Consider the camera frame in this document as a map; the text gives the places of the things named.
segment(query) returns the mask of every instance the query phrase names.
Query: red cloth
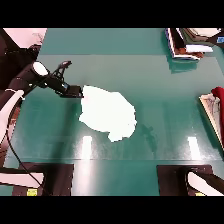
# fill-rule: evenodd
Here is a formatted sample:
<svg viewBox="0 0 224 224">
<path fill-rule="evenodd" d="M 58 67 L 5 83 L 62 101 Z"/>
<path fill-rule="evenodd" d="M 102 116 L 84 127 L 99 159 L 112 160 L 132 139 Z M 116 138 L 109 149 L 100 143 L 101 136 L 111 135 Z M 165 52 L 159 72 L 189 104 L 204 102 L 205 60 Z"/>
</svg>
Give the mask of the red cloth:
<svg viewBox="0 0 224 224">
<path fill-rule="evenodd" d="M 224 89 L 222 87 L 216 87 L 212 90 L 214 97 L 220 99 L 220 129 L 221 129 L 221 140 L 224 146 Z"/>
</svg>

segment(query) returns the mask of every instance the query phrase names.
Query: yellow label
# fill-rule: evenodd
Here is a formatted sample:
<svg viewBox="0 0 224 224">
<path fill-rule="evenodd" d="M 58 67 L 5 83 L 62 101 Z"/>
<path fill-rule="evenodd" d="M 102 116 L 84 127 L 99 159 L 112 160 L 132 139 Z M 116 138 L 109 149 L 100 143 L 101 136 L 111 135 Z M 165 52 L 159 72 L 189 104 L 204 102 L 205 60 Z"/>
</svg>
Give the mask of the yellow label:
<svg viewBox="0 0 224 224">
<path fill-rule="evenodd" d="M 196 196 L 205 196 L 204 194 L 202 194 L 201 192 L 195 193 Z"/>
<path fill-rule="evenodd" d="M 37 189 L 28 189 L 27 196 L 37 196 Z"/>
</svg>

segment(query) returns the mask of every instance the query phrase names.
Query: green table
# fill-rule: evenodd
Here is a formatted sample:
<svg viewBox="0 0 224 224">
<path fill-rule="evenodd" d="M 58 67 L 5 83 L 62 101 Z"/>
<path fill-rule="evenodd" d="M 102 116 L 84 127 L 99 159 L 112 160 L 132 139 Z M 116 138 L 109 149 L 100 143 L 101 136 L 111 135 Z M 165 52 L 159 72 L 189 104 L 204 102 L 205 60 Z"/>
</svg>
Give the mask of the green table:
<svg viewBox="0 0 224 224">
<path fill-rule="evenodd" d="M 69 84 L 120 92 L 138 123 L 130 138 L 111 143 L 79 122 L 79 100 L 37 88 L 22 105 L 12 144 L 24 162 L 74 163 L 72 195 L 159 195 L 158 164 L 211 164 L 224 178 L 223 151 L 198 100 L 222 85 L 223 59 L 214 47 L 177 73 L 161 28 L 48 29 L 38 60 L 51 71 L 71 60 Z M 81 156 L 84 136 L 93 139 L 90 160 Z M 5 166 L 18 167 L 10 151 Z M 11 193 L 1 186 L 1 195 Z"/>
</svg>

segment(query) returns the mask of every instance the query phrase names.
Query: white circular cap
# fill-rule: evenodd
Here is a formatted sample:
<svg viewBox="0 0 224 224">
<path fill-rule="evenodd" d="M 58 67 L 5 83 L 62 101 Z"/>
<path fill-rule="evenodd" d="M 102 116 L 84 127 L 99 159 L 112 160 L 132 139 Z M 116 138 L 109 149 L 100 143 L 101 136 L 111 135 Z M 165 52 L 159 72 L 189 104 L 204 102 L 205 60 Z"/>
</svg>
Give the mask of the white circular cap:
<svg viewBox="0 0 224 224">
<path fill-rule="evenodd" d="M 38 75 L 45 76 L 48 74 L 47 69 L 39 61 L 33 63 L 33 69 Z"/>
</svg>

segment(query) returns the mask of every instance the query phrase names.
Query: stack of books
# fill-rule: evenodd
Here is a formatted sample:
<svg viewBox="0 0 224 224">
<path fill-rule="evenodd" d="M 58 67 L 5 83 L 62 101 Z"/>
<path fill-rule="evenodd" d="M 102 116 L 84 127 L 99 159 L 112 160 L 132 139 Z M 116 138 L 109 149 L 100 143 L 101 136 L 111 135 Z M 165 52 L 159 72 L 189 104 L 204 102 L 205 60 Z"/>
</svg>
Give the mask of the stack of books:
<svg viewBox="0 0 224 224">
<path fill-rule="evenodd" d="M 207 40 L 221 31 L 219 28 L 165 28 L 173 58 L 200 60 L 205 52 L 213 52 L 214 44 Z"/>
</svg>

